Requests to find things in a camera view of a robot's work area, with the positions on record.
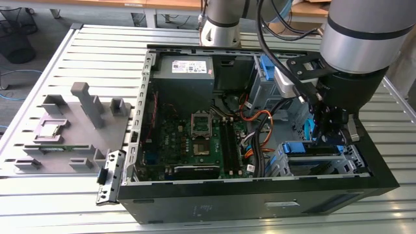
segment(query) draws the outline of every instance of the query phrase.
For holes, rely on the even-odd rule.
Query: metal bracket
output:
[[[117,193],[121,181],[123,163],[125,151],[117,150],[107,155],[105,167],[101,168],[97,178],[99,195],[96,205],[115,205],[117,202]]]
[[[347,127],[348,127],[348,132],[349,132],[349,136],[351,136],[352,142],[359,141],[360,140],[360,136],[359,136],[359,133],[357,133],[357,126],[356,126],[356,123],[353,121],[353,114],[351,114],[348,116]]]

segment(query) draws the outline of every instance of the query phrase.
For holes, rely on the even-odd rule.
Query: motherboard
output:
[[[140,180],[251,176],[243,169],[239,146],[247,133],[243,121],[197,111],[189,119],[167,117],[160,122],[156,139],[144,145]]]

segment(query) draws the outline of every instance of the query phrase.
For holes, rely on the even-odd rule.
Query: power supply label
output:
[[[172,62],[172,73],[207,73],[207,62],[176,60]]]

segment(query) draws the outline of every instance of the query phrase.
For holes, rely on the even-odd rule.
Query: white cable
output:
[[[41,71],[37,71],[37,70],[12,70],[12,71],[9,71],[7,73],[3,73],[0,76],[5,76],[5,75],[8,75],[11,73],[15,73],[15,72],[37,72],[40,74],[43,73]]]

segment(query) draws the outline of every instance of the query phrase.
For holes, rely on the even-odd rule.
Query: sticker label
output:
[[[172,62],[172,73],[207,73],[207,63],[176,60]]]
[[[133,4],[133,3],[124,3],[124,6],[139,6],[139,7],[143,7],[141,4]]]
[[[247,165],[247,171],[248,171],[248,172],[255,173],[255,168],[256,168],[256,167],[255,167],[253,165],[251,165],[251,164]]]
[[[249,102],[244,102],[244,105],[248,107],[248,109],[251,109],[253,106]]]
[[[275,206],[300,206],[296,201],[283,201],[283,202],[267,202],[267,207],[275,207]]]

